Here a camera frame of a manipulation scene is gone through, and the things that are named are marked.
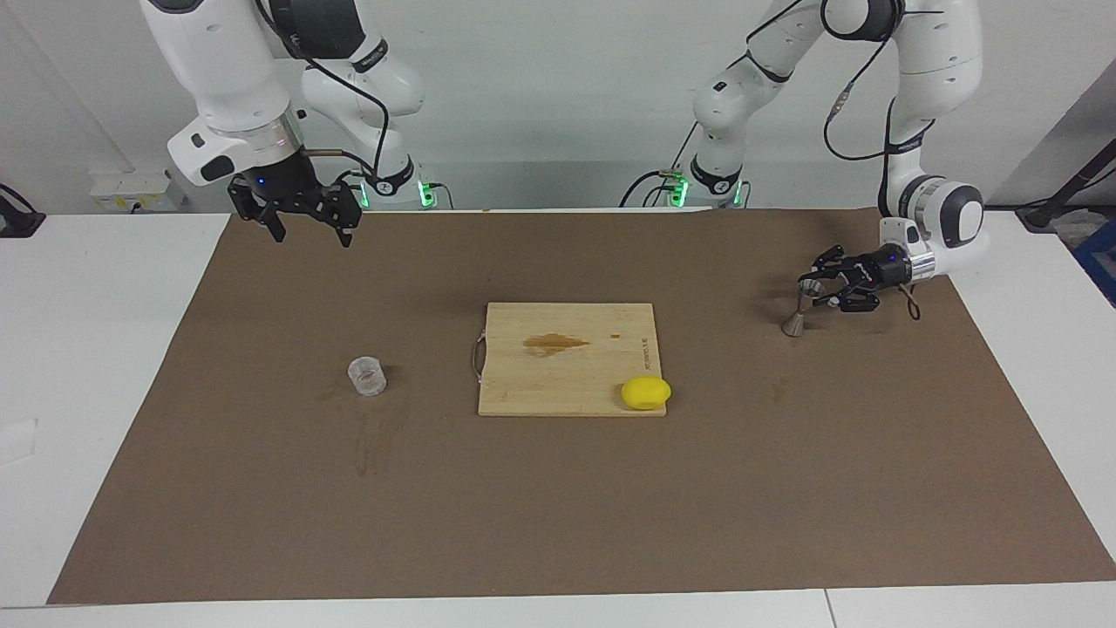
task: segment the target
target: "wooden cutting board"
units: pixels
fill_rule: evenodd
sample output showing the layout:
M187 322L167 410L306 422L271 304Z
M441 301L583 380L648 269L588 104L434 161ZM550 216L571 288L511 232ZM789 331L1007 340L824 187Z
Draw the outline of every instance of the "wooden cutting board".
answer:
M482 417L665 417L628 409L620 387L662 377L650 302L490 302Z

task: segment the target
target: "metal jigger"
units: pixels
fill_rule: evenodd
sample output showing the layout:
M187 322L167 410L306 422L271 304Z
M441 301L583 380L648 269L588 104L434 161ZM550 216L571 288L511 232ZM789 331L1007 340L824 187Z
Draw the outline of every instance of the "metal jigger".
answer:
M806 329L806 312L814 308L814 299L826 293L826 287L817 279L798 282L798 310L782 325L782 334L790 338L801 338Z

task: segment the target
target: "brown paper mat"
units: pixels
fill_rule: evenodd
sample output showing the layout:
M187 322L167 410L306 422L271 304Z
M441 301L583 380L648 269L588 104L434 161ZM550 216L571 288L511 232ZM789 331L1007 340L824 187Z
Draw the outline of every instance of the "brown paper mat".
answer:
M1116 579L945 279L778 323L877 215L369 215L222 235L51 603ZM475 415L489 301L653 302L665 419ZM388 392L356 396L355 357Z

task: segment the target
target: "metal handle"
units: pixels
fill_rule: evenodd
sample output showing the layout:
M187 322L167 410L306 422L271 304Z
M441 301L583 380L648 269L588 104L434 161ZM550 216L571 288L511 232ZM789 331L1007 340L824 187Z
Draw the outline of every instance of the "metal handle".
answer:
M473 375L477 376L477 384L484 384L484 378L481 376L481 370L484 367L478 366L478 361L480 361L481 345L483 345L487 340L488 337L485 336L485 330L481 330L480 338L478 338L477 342L473 344Z

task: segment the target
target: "green light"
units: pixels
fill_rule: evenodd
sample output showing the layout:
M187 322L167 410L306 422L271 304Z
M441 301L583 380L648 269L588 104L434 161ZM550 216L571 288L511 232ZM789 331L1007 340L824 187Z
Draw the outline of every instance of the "green light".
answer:
M671 204L674 206L684 206L686 204L686 194L690 192L690 181L685 178L679 178L679 184L674 186L674 191L671 192Z
M437 196L434 194L430 185L419 181L419 197L422 200L422 207L430 209L437 204Z

